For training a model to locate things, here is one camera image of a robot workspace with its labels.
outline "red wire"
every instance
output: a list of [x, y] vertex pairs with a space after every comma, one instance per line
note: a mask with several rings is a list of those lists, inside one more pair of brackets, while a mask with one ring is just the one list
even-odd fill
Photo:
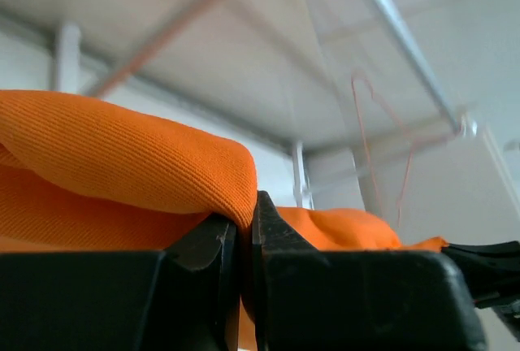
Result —
[[401, 192], [399, 194], [399, 197], [396, 200], [397, 227], [400, 227], [402, 202], [405, 198], [406, 189], [407, 189], [408, 181], [409, 181], [409, 177], [410, 177], [410, 168], [412, 165], [412, 159], [414, 157], [414, 152], [415, 152], [416, 147], [418, 145], [426, 145], [430, 142], [449, 141], [452, 138], [455, 138], [461, 132], [462, 126], [459, 129], [458, 133], [455, 133], [455, 134], [449, 134], [449, 135], [444, 135], [444, 136], [430, 136], [430, 137], [416, 139], [412, 135], [410, 129], [402, 122], [402, 120], [397, 116], [397, 114], [393, 111], [393, 109], [390, 107], [390, 105], [388, 105], [388, 103], [384, 100], [384, 98], [381, 97], [379, 94], [377, 94], [374, 91], [374, 87], [372, 86], [372, 83], [366, 76], [365, 72], [363, 72], [361, 70], [355, 70], [352, 72], [352, 75], [350, 76], [350, 85], [352, 87], [354, 104], [356, 106], [357, 122], [359, 123], [359, 129], [361, 131], [363, 147], [365, 148], [366, 163], [368, 164], [368, 167], [370, 170], [370, 177], [372, 179], [372, 184], [374, 185], [375, 200], [377, 201], [379, 211], [380, 211], [381, 217], [383, 219], [384, 219], [383, 202], [381, 201], [379, 187], [378, 187], [377, 181], [375, 179], [375, 171], [372, 166], [370, 147], [368, 145], [368, 140], [366, 139], [365, 125], [363, 124], [362, 113], [361, 113], [361, 109], [359, 108], [359, 103], [358, 103], [358, 92], [356, 90], [356, 81], [357, 80], [360, 80], [365, 84], [365, 86], [370, 91], [370, 97], [372, 98], [372, 101], [376, 102], [378, 105], [380, 105], [383, 108], [384, 112], [390, 117], [390, 119], [393, 121], [393, 123], [396, 126], [398, 126], [399, 129], [402, 131], [402, 133], [406, 137], [406, 140], [408, 140], [410, 142], [408, 160], [406, 161], [405, 177], [403, 178]]

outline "red cord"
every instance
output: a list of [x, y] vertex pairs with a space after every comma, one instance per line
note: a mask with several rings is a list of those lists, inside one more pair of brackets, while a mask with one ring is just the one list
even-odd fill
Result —
[[354, 104], [356, 106], [356, 114], [357, 114], [357, 122], [359, 123], [359, 129], [361, 131], [361, 136], [363, 140], [363, 147], [365, 148], [365, 155], [366, 155], [366, 163], [368, 164], [369, 170], [370, 170], [370, 177], [372, 179], [372, 184], [374, 185], [374, 192], [375, 192], [375, 200], [377, 201], [379, 212], [381, 214], [381, 217], [384, 219], [384, 210], [383, 210], [383, 202], [381, 201], [381, 195], [379, 193], [379, 187], [377, 185], [377, 181], [375, 179], [375, 172], [374, 168], [372, 166], [371, 161], [371, 152], [368, 145], [368, 140], [366, 139], [365, 134], [365, 126], [363, 124], [362, 120], [362, 113], [361, 109], [359, 108], [358, 103], [358, 92], [356, 90], [356, 81], [362, 81], [365, 86], [370, 91], [370, 97], [372, 98], [372, 101], [376, 102], [378, 105], [380, 105], [384, 112], [390, 117], [390, 119], [393, 121], [393, 123], [399, 127], [399, 129], [402, 131], [404, 136], [406, 137], [406, 140], [410, 142], [410, 148], [409, 148], [409, 155], [408, 160], [406, 162], [406, 170], [405, 170], [405, 177], [403, 178], [403, 184], [401, 186], [401, 192], [399, 194], [399, 197], [396, 200], [396, 207], [397, 207], [397, 228], [401, 225], [401, 209], [402, 209], [402, 202], [405, 198], [406, 189], [408, 186], [408, 180], [410, 177], [410, 168], [412, 165], [412, 159], [414, 157], [415, 149], [418, 145], [427, 145], [430, 142], [440, 142], [440, 141], [449, 141], [452, 138], [455, 138], [462, 130], [462, 126], [459, 129], [459, 132], [456, 134], [449, 134], [444, 136], [430, 136], [430, 137], [424, 137], [424, 138], [418, 138], [415, 139], [409, 130], [409, 128], [401, 121], [401, 119], [397, 116], [397, 114], [393, 111], [393, 109], [388, 105], [388, 103], [384, 100], [383, 97], [381, 97], [379, 94], [377, 94], [374, 91], [374, 87], [372, 86], [372, 83], [366, 76], [365, 72], [361, 70], [355, 70], [352, 72], [352, 75], [350, 76], [350, 84], [352, 87], [352, 94], [354, 98]]

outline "ribbed orange fabric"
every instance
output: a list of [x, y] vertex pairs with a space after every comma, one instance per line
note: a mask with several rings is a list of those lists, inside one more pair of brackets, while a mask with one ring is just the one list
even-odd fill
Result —
[[[256, 171], [235, 141], [88, 97], [2, 91], [0, 174], [0, 250], [162, 249], [216, 212], [236, 223], [251, 276]], [[360, 210], [279, 212], [318, 249], [446, 245], [403, 247]]]

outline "white ceiling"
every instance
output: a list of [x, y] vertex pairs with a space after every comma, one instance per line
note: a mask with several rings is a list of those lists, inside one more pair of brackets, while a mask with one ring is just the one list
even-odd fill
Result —
[[[494, 102], [520, 84], [517, 0], [395, 0], [454, 106]], [[0, 0], [46, 27], [75, 20], [90, 46], [123, 53], [183, 0]], [[306, 147], [358, 141], [350, 72], [363, 68], [407, 123], [437, 114], [367, 0], [227, 0], [185, 30], [145, 68], [206, 105]], [[341, 118], [330, 76], [346, 95]], [[362, 97], [369, 135], [392, 129]], [[499, 141], [520, 137], [510, 122]]]

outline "white wall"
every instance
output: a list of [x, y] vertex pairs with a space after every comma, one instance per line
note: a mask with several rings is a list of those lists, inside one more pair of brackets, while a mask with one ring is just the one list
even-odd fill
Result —
[[[97, 77], [101, 66], [83, 60], [80, 85]], [[0, 89], [48, 89], [52, 57], [42, 45], [0, 30]], [[292, 159], [260, 141], [243, 134], [231, 125], [219, 123], [187, 110], [178, 98], [164, 89], [133, 80], [117, 88], [108, 102], [150, 115], [171, 119], [240, 142], [253, 155], [257, 168], [258, 189], [266, 190], [278, 206], [294, 206]]]
[[[441, 132], [439, 125], [416, 134]], [[370, 145], [372, 158], [407, 148], [401, 136]], [[364, 163], [362, 151], [356, 159]], [[385, 219], [397, 228], [396, 199], [406, 160], [376, 168]], [[370, 177], [360, 180], [368, 210], [379, 213]], [[476, 138], [462, 138], [417, 155], [411, 166], [402, 206], [405, 243], [441, 235], [454, 244], [485, 245], [520, 240], [520, 206], [514, 185], [491, 132], [479, 129]], [[518, 343], [491, 311], [479, 311], [491, 351], [516, 351]]]
[[[312, 154], [305, 160], [310, 188], [334, 180], [338, 173], [354, 169], [354, 157], [350, 149], [336, 149]], [[357, 179], [343, 179], [330, 188], [313, 193], [316, 210], [348, 207], [365, 210]]]

